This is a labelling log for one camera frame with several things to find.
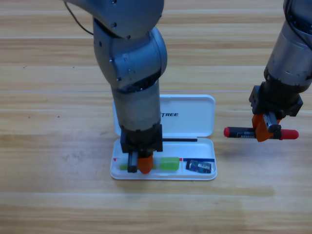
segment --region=cable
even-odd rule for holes
[[[288,23],[289,27],[292,29],[292,31],[307,45],[307,47],[312,51],[312,46],[309,45],[309,43],[296,31],[296,29],[293,26],[293,23],[291,22],[290,18],[289,18],[289,12],[290,12],[290,8],[291,5],[293,3],[293,0],[288,0],[285,6],[285,18],[286,18],[286,22]]]
[[[90,31],[88,31],[85,27],[83,27],[83,26],[81,25],[81,23],[79,23],[78,19],[76,18],[76,16],[75,16],[74,13],[72,12],[72,10],[71,10],[71,9],[69,8],[69,6],[67,5],[67,2],[64,2],[64,4],[65,4],[67,10],[69,11],[69,13],[72,15],[72,17],[73,17],[74,20],[76,21],[76,23],[77,23],[84,31],[86,31],[87,33],[93,35],[93,33],[91,33]]]

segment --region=open case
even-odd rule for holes
[[[153,168],[147,175],[128,173],[128,154],[114,143],[111,176],[115,179],[211,180],[217,175],[214,144],[206,137],[214,131],[215,99],[209,95],[160,95],[163,152],[154,152],[154,164],[174,160],[176,169]],[[121,135],[113,103],[115,132]]]

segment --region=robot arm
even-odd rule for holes
[[[139,170],[148,173],[153,151],[162,151],[158,79],[167,66],[167,50],[155,25],[164,0],[64,2],[94,18],[94,51],[112,88],[122,151],[129,154],[128,172],[141,165]]]
[[[258,141],[281,130],[278,122],[295,117],[303,105],[299,93],[312,83],[312,0],[284,0],[286,21],[249,101]]]

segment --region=black label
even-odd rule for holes
[[[179,116],[179,113],[160,113],[161,117],[174,117]]]

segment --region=wooden table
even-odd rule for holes
[[[284,128],[296,141],[226,139],[282,27],[283,0],[167,0],[161,93],[216,99],[209,182],[110,177],[112,94],[59,0],[0,0],[0,233],[311,234],[312,93]],[[72,7],[92,30],[91,17]]]

